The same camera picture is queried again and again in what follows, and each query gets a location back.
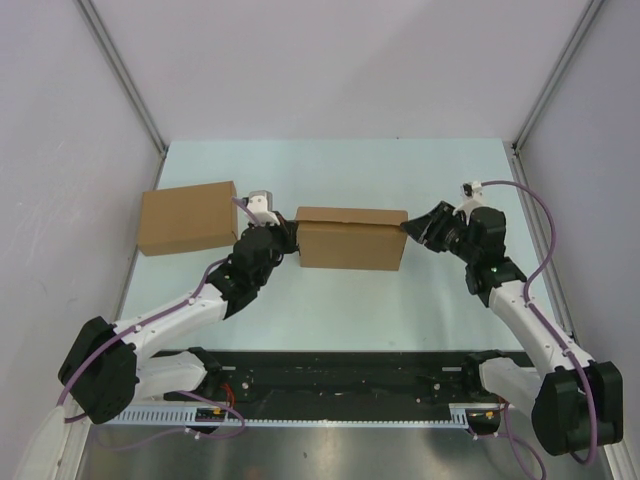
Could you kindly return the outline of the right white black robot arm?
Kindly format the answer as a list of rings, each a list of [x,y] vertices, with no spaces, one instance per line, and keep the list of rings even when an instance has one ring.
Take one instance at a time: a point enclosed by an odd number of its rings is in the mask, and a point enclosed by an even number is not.
[[[507,325],[535,368],[528,372],[496,351],[474,354],[461,376],[463,393],[473,401],[494,394],[510,402],[530,418],[538,442],[553,456],[620,442],[620,371],[610,361],[595,361],[557,324],[540,318],[524,293],[526,275],[506,254],[506,226],[497,209],[458,211],[447,202],[401,224],[415,242],[464,262],[469,292]]]

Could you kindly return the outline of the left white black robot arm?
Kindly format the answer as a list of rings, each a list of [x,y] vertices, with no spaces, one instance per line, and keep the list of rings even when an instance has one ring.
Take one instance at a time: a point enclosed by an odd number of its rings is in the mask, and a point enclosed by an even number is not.
[[[146,315],[114,323],[97,316],[81,328],[58,378],[57,403],[72,398],[95,424],[131,403],[193,393],[207,400],[221,387],[220,367],[201,347],[161,355],[169,343],[229,319],[257,299],[285,256],[298,252],[298,224],[279,218],[247,228],[224,259],[211,264],[196,288]]]

